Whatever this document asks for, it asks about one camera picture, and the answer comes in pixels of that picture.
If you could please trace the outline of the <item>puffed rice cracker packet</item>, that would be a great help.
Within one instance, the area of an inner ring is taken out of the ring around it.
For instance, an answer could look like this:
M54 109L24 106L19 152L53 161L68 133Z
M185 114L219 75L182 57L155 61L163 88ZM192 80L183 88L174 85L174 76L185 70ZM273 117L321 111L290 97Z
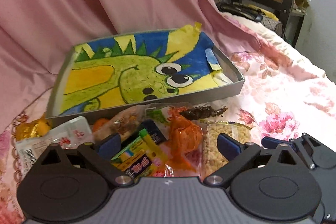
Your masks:
M203 135L202 175L205 179L235 158L250 141L251 128L237 122L207 122Z

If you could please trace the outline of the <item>small orange fruit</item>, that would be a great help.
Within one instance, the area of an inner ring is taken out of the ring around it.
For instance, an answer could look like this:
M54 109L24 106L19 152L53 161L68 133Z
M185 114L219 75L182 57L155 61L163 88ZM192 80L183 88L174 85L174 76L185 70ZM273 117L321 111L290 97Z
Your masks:
M94 122L94 124L92 126L92 131L95 132L95 131L99 130L100 128L102 128L103 125L105 125L108 122L109 122L109 119L106 119L106 118L100 118L100 119L96 120L96 122Z

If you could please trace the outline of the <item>white jelly snack packet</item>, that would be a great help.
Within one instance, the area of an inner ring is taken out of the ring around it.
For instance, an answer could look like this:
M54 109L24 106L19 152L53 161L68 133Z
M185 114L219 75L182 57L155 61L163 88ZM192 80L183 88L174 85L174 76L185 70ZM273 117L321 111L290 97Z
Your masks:
M93 140L92 130L85 117L76 117L51 130L39 138L16 141L22 165L22 173L26 175L44 150L51 144L58 144L63 149L74 149Z

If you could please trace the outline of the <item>brown nut snack packet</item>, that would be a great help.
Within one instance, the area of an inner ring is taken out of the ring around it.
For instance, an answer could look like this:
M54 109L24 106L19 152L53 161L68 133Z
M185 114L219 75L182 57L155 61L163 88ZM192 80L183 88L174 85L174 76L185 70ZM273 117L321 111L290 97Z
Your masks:
M132 106L118 113L99 130L92 133L94 141L103 141L110 135L120 135L121 142L136 131L141 122L145 120L146 106Z

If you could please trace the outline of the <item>green yellow snack stick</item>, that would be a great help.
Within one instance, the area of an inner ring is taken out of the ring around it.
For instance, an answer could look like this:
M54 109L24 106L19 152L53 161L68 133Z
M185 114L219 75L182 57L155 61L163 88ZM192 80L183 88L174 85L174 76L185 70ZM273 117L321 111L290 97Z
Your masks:
M156 145L146 129L111 159L111 164L134 181L140 177L164 177L167 155Z

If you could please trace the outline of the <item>orange snack packet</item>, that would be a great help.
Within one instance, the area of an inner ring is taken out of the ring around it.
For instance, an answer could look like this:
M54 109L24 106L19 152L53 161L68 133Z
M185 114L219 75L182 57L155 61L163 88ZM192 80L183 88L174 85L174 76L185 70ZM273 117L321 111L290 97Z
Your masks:
M203 130L182 115L185 107L169 107L169 159L166 175L171 177L202 176Z

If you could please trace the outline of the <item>dark blue snack packet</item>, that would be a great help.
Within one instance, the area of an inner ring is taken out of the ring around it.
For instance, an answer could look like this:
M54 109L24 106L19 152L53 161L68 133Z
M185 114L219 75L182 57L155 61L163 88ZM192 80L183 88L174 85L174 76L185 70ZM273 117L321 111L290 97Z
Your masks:
M154 140L154 142L157 145L167 141L167 138L160 131L160 129L155 124L155 122L151 119L147 119L139 125L139 127L136 129L134 133L130 135L130 137L128 137L126 140L121 142L121 149L124 149L131 142L133 142L137 137L139 137L139 131L143 129L147 130L148 134L151 136L151 138Z

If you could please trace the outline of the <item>dark seaweed snack packet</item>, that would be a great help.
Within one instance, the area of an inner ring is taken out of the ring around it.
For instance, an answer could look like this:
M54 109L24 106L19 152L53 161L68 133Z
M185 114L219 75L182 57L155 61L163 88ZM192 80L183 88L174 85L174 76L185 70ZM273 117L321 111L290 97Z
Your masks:
M192 109L180 111L179 114L190 121L198 121L211 117L221 116L227 111L227 107L223 106L219 109L213 109L212 106L199 106Z

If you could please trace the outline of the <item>gold candy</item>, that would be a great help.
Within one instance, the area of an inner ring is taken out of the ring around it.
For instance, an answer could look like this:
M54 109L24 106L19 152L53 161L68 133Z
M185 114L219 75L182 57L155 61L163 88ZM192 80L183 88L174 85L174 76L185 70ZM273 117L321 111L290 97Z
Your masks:
M36 119L30 123L21 123L16 128L16 140L21 141L29 138L39 138L45 136L51 130L49 122L45 116Z

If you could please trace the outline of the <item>dinosaur drawing paper liner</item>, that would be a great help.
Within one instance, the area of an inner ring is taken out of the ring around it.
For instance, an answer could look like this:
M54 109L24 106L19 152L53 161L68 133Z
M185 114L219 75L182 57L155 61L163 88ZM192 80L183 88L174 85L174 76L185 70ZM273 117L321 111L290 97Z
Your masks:
M58 109L70 115L231 83L201 24L97 39L74 47Z

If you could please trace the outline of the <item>grey cardboard tray box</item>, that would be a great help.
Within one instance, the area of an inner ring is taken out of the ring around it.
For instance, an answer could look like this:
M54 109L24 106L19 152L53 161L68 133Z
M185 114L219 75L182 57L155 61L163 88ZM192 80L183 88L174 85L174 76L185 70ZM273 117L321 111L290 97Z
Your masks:
M244 76L201 28L195 23L72 47L46 118L55 126L78 116L94 123L137 105L197 105L238 95Z

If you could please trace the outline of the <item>black handbag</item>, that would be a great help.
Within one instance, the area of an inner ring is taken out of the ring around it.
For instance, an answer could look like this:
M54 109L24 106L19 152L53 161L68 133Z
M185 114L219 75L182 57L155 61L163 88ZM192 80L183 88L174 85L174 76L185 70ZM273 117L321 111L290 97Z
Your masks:
M256 23L260 23L264 18L263 12L258 9L224 2L218 2L216 6L220 12L229 12L232 15L240 16Z

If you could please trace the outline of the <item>large pink satin curtain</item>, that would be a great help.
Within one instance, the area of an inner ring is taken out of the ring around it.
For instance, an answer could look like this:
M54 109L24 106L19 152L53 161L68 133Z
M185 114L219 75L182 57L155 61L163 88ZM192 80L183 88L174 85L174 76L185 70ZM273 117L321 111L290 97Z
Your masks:
M261 47L212 0L1 0L1 128L54 84L74 44L195 22L226 54Z

